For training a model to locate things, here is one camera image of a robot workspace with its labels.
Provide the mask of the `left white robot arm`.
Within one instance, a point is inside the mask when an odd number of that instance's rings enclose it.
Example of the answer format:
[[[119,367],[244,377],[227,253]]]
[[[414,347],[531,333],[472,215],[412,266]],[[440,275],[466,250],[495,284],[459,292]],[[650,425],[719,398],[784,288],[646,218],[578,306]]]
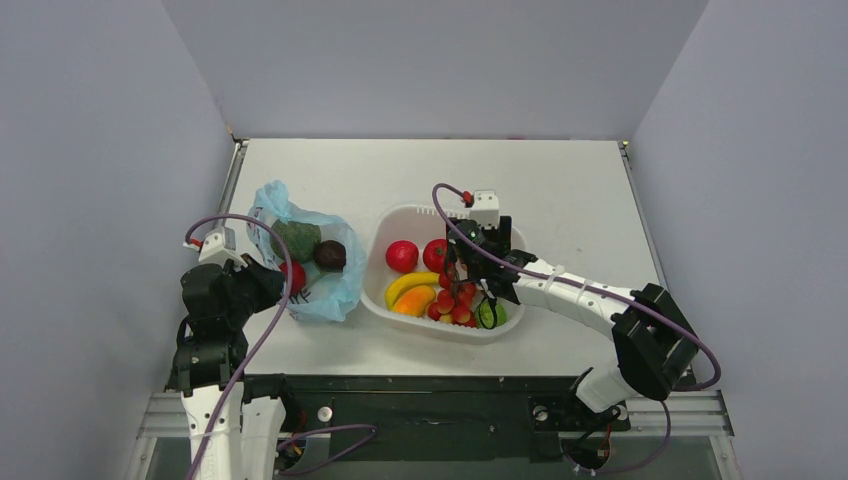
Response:
[[[276,305],[284,276],[249,255],[202,264],[180,279],[187,314],[176,334],[168,388],[186,413],[189,479],[269,479],[279,430],[291,427],[298,402],[273,379],[244,376],[243,332],[256,313]]]

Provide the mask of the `light blue plastic bag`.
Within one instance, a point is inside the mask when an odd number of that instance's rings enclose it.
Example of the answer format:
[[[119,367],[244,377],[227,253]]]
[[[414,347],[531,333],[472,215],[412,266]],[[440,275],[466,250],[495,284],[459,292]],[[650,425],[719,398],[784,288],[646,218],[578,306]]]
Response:
[[[341,217],[306,210],[289,200],[289,191],[280,181],[259,188],[248,215],[272,228],[276,220],[297,221],[320,227],[322,241],[336,240],[347,251],[347,264],[341,272],[320,270],[313,259],[300,263],[307,283],[297,295],[290,296],[288,309],[294,319],[309,322],[342,322],[359,303],[367,256],[358,235]]]

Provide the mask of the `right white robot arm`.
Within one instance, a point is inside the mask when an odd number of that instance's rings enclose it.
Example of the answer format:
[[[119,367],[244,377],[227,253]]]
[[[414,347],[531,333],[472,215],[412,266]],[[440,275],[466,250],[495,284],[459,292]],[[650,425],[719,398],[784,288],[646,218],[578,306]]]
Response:
[[[469,282],[481,287],[488,301],[543,308],[612,342],[615,360],[581,374],[563,402],[572,424],[588,427],[625,400],[664,401],[680,390],[681,378],[702,348],[667,290],[653,283],[621,289],[569,274],[513,248],[509,226],[509,218],[493,229],[450,219],[449,259],[465,267]]]

